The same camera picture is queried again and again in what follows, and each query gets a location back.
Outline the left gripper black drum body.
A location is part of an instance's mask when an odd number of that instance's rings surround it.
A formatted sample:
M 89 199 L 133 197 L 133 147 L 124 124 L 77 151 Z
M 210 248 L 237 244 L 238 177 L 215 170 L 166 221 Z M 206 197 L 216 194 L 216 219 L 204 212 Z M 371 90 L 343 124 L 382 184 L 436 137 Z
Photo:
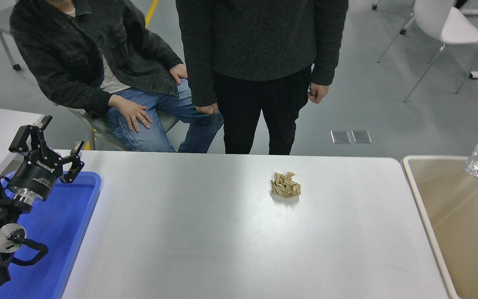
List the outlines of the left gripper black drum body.
M 61 155 L 51 149 L 44 154 L 40 149 L 30 151 L 25 155 L 23 163 L 8 182 L 8 189 L 13 193 L 27 190 L 45 201 L 57 178 L 61 176 L 60 160 Z

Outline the seated person's left hand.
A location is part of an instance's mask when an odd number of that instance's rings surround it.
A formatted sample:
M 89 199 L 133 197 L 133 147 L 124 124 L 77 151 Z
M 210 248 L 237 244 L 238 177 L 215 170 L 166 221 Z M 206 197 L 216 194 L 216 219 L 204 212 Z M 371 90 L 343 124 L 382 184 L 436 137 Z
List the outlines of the seated person's left hand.
M 170 68 L 169 73 L 174 78 L 177 85 L 181 84 L 182 79 L 188 79 L 187 68 L 183 63 L 178 63 L 176 66 Z

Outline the standing person's left hand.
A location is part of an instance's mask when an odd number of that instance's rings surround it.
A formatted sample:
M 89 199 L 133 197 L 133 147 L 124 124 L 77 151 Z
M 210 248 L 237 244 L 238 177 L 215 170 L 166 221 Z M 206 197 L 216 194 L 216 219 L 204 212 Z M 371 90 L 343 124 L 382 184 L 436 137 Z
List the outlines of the standing person's left hand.
M 311 102 L 319 104 L 328 94 L 329 89 L 330 85 L 319 85 L 316 83 L 310 83 L 307 97 Z

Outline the seated person's right hand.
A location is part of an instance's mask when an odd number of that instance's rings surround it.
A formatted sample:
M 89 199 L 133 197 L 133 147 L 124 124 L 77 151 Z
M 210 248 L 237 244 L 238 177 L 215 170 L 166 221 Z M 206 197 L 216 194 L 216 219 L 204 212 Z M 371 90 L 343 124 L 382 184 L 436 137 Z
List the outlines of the seated person's right hand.
M 129 130 L 140 132 L 140 124 L 145 129 L 150 129 L 150 124 L 153 121 L 147 112 L 147 106 L 137 104 L 119 95 L 112 95 L 108 101 L 108 105 L 117 108 L 127 121 Z

